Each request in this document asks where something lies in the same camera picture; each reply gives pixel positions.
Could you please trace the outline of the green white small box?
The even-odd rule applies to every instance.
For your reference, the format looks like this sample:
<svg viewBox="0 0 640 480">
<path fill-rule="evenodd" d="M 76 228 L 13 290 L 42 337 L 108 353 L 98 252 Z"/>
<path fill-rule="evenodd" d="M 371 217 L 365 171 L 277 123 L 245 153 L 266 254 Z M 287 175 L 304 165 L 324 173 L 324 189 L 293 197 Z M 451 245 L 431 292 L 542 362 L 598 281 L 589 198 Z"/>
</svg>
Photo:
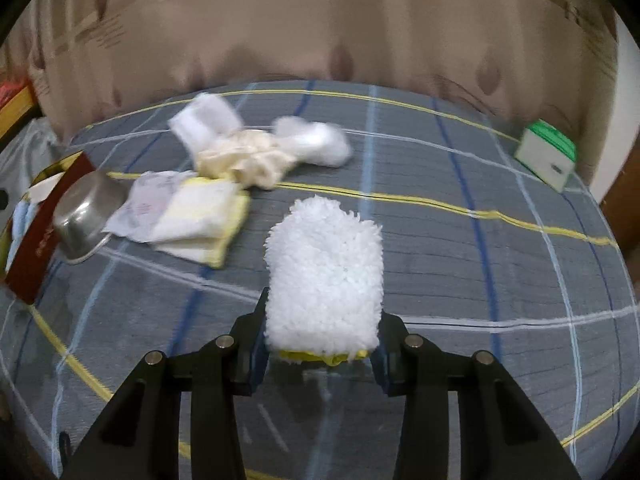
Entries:
<svg viewBox="0 0 640 480">
<path fill-rule="evenodd" d="M 555 126 L 538 119 L 523 130 L 514 158 L 550 188 L 562 193 L 575 169 L 577 148 Z"/>
</svg>

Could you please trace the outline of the cream scrunchie cloth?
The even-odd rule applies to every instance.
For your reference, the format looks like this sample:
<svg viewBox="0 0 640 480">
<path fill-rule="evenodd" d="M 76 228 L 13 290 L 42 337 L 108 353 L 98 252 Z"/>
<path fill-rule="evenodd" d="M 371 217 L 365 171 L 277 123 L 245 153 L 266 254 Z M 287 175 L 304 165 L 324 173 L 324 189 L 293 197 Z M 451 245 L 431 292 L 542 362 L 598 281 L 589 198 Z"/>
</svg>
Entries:
<svg viewBox="0 0 640 480">
<path fill-rule="evenodd" d="M 297 164 L 273 134 L 245 129 L 222 136 L 199 152 L 195 170 L 201 177 L 232 180 L 242 188 L 272 190 Z"/>
</svg>

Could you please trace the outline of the beige leaf print curtain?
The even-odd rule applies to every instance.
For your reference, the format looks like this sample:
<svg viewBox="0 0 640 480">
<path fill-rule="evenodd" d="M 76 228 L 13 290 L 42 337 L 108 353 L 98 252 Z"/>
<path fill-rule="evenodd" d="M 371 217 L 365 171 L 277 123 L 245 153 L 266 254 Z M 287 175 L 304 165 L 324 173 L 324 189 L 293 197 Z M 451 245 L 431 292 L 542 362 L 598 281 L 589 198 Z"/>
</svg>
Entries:
<svg viewBox="0 0 640 480">
<path fill-rule="evenodd" d="M 617 75 L 608 0 L 32 0 L 1 48 L 54 130 L 216 84 L 401 88 L 572 139 L 591 179 Z"/>
</svg>

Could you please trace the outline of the gold red rectangular tin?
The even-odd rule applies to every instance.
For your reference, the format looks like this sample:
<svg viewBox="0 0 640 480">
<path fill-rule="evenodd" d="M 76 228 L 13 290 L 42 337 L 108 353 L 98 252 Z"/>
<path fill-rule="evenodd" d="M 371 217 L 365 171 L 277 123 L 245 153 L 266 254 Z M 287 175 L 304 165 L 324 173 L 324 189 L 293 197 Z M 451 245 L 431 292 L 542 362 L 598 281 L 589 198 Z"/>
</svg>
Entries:
<svg viewBox="0 0 640 480">
<path fill-rule="evenodd" d="M 1 233 L 1 285 L 25 304 L 33 304 L 60 237 L 53 227 L 53 213 L 64 193 L 94 166 L 84 152 L 68 155 L 43 169 L 23 195 L 35 204 L 34 218 L 25 234 L 14 242 L 17 228 L 9 218 Z"/>
</svg>

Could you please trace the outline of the brown wooden door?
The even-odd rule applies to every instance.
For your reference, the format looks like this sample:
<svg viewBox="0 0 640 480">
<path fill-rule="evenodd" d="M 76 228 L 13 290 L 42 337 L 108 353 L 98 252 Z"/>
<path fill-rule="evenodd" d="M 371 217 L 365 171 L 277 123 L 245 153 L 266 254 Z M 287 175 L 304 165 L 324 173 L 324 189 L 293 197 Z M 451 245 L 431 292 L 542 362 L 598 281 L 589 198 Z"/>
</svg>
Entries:
<svg viewBox="0 0 640 480">
<path fill-rule="evenodd" d="M 635 289 L 639 289 L 639 178 L 639 150 L 634 148 L 601 203 Z"/>
</svg>

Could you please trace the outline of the stainless steel bowl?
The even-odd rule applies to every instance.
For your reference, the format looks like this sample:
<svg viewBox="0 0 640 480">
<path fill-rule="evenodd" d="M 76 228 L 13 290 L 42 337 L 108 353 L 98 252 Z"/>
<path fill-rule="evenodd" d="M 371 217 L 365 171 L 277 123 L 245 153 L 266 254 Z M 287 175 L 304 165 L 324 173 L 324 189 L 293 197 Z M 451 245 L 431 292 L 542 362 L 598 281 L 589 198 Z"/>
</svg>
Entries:
<svg viewBox="0 0 640 480">
<path fill-rule="evenodd" d="M 106 222 L 126 202 L 126 185 L 93 171 L 78 179 L 55 207 L 52 224 L 60 238 L 58 248 L 70 264 L 95 254 L 110 238 Z"/>
</svg>

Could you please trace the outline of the translucent plastic cover sheet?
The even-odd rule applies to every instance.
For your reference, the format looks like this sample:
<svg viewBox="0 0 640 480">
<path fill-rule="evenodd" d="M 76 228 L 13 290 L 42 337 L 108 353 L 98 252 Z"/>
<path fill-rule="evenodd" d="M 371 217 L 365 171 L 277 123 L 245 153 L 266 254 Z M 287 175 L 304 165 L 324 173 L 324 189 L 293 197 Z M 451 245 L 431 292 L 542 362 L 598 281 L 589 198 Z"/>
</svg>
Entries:
<svg viewBox="0 0 640 480">
<path fill-rule="evenodd" d="M 62 144 L 47 117 L 33 119 L 1 152 L 1 206 L 8 208 L 29 188 L 41 170 L 62 153 Z"/>
</svg>

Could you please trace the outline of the red yellow cardboard box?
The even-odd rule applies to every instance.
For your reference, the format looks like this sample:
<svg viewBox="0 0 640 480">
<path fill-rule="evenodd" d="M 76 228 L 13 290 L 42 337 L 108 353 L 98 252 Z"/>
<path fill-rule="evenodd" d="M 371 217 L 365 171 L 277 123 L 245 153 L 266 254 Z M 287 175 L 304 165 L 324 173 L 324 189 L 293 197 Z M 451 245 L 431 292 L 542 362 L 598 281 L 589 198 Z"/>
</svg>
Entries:
<svg viewBox="0 0 640 480">
<path fill-rule="evenodd" d="M 29 113 L 38 108 L 32 83 L 26 79 L 2 81 L 0 136 L 7 136 Z"/>
</svg>

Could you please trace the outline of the grey plaid tablecloth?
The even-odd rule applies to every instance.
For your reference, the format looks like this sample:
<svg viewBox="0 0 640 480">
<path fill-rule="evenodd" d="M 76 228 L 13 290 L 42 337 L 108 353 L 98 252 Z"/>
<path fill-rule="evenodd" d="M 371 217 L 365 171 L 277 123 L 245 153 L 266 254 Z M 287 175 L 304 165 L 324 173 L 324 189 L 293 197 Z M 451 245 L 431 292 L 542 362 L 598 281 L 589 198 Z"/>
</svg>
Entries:
<svg viewBox="0 0 640 480">
<path fill-rule="evenodd" d="M 250 192 L 219 270 L 114 238 L 54 258 L 33 304 L 2 292 L 1 391 L 48 476 L 58 436 L 77 448 L 146 352 L 201 349 L 264 289 L 311 322 L 303 341 L 377 301 L 446 352 L 491 352 L 576 474 L 605 474 L 639 422 L 639 308 L 578 177 L 552 190 L 515 160 L 513 129 L 427 96 L 315 81 L 222 95 L 254 128 L 334 122 L 352 157 Z"/>
</svg>

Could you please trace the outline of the clear plastic bag ball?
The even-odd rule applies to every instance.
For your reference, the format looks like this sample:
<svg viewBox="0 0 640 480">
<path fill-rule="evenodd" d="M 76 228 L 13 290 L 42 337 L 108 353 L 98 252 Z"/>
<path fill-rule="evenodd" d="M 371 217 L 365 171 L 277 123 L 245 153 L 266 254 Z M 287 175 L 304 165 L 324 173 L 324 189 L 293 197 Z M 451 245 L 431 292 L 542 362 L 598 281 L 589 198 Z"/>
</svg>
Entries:
<svg viewBox="0 0 640 480">
<path fill-rule="evenodd" d="M 341 167 L 352 158 L 352 146 L 338 125 L 284 116 L 272 123 L 272 134 L 283 151 L 304 164 Z"/>
</svg>

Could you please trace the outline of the white yellow towel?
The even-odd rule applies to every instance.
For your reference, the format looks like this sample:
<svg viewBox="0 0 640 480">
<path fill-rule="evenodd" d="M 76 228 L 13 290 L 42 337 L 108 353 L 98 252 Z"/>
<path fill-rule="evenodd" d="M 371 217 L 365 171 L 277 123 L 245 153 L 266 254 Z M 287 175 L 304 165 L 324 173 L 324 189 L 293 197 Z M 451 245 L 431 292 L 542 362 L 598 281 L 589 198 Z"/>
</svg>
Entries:
<svg viewBox="0 0 640 480">
<path fill-rule="evenodd" d="M 250 194 L 235 182 L 193 177 L 171 196 L 148 244 L 177 258 L 220 269 L 250 211 Z"/>
</svg>

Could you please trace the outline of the white fluffy mitt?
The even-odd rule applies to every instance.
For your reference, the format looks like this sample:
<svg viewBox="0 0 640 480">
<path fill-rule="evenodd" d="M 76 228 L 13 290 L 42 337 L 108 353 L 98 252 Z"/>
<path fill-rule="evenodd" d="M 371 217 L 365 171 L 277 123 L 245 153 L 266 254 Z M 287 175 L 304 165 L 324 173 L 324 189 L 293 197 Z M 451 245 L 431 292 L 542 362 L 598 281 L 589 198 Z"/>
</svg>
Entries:
<svg viewBox="0 0 640 480">
<path fill-rule="evenodd" d="M 337 200 L 296 200 L 265 240 L 265 336 L 290 362 L 337 366 L 378 346 L 384 298 L 382 230 Z"/>
</svg>

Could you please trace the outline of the white cloth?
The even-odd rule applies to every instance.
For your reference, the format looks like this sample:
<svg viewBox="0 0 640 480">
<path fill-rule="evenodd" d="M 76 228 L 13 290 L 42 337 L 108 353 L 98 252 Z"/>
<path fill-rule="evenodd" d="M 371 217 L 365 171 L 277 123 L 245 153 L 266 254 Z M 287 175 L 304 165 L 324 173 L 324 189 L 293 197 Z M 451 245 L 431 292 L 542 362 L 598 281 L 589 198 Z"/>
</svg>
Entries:
<svg viewBox="0 0 640 480">
<path fill-rule="evenodd" d="M 200 93 L 168 120 L 168 126 L 194 158 L 202 151 L 211 150 L 224 136 L 242 130 L 244 122 L 225 98 Z"/>
</svg>

